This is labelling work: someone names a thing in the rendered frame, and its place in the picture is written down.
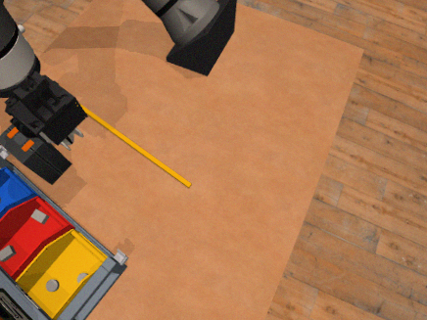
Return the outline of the blue open bin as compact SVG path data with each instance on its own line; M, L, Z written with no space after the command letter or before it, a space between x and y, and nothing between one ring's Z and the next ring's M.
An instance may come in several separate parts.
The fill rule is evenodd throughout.
M10 208L18 206L36 196L40 197L19 178L20 176L8 167L0 169L0 218L3 217Z

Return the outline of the grey disc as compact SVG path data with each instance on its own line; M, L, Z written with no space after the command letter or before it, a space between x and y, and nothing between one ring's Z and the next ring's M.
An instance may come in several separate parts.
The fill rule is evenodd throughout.
M60 283L58 280L51 279L46 283L46 290L48 292L56 292L60 287Z
M87 273L80 273L78 276L77 276L77 283L79 284L79 282L84 278L84 277L86 277L88 274Z

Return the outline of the red bin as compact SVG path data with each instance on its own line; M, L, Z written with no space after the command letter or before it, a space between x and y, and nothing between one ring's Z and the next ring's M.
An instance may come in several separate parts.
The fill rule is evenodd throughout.
M36 209L50 216L45 224L31 218ZM70 229L75 229L61 216L45 200L36 196L9 209L0 219L0 251L10 245L17 253L5 262L0 261L0 265L15 281L46 245Z

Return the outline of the yellow bar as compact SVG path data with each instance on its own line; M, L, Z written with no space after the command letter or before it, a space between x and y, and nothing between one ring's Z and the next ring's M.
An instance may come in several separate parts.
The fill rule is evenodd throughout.
M157 160L155 157L153 157L148 152L146 152L145 150L143 150L141 147L139 147L138 145L136 145L134 142L132 142L131 140L129 140L127 137L125 137L124 135L122 135L120 132L118 132L116 129L114 129L113 127L111 127L106 121L104 121L103 119L101 119L99 116L97 116L94 113L90 112L84 106L82 106L82 108L84 109L84 111L86 112L86 114L88 114L94 120L96 120L97 122L99 122L101 125L103 125L105 128L107 128L109 131L111 131L112 133L114 133L122 141L124 141L126 144L128 144L133 149L135 149L141 155L143 155L148 160L150 160L151 162L153 162L154 164L156 164L158 167L160 167L161 169L163 169L165 172L167 172L168 174L170 174L172 177L174 177L176 180L178 180L179 182L181 182L186 187L188 187L188 188L191 187L192 184L189 181L187 181L186 179L184 179L182 176L180 176L179 174L177 174L175 171L173 171L172 169L170 169L168 166L166 166L165 164L163 164L162 162L160 162L159 160Z

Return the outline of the grey metal shelf rack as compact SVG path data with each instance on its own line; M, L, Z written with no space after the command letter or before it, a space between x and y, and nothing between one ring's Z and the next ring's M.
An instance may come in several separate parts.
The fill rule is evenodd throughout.
M52 206L60 215L62 215L70 224L75 227L75 230L80 232L85 238L87 238L93 245L95 245L107 256L106 260L101 264L101 266L96 270L92 277L87 281L83 288L78 292L70 304L57 318L57 320L85 320L127 268L125 263L129 257L119 249L117 250L116 255L112 254L108 249L106 249L67 213L65 213L58 205L56 205L48 196L46 196L39 188L37 188L12 163L6 160L9 155L10 153L0 145L0 168L8 167L14 171L32 190L34 190L41 197L41 199L45 200L50 206ZM111 272L113 273L111 274ZM53 320L4 270L1 265L0 288L4 289L32 320Z

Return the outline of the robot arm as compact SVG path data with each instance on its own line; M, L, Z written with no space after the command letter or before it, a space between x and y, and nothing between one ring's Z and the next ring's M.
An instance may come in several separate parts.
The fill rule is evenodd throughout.
M160 18L178 47L198 35L219 9L216 0L141 1ZM0 89L21 83L34 63L33 49L23 36L25 28L15 23L3 2L0 0Z

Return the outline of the yellow open bin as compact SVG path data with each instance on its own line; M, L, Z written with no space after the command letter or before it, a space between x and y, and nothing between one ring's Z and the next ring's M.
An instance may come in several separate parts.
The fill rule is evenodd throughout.
M53 320L57 320L107 258L77 232L71 229L45 246L16 280ZM88 275L78 284L77 276L80 273ZM56 292L46 290L46 283L51 279L60 283Z

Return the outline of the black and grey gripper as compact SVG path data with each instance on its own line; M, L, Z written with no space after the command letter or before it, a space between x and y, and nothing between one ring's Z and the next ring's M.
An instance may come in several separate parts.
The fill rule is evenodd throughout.
M9 98L4 102L5 112L13 117L10 122L25 137L39 138L53 151L49 143L63 145L70 151L67 145L73 144L74 134L84 137L77 127L88 115L74 95L55 80L42 76L40 70L41 64L34 54L27 78L19 85L0 89L0 98Z

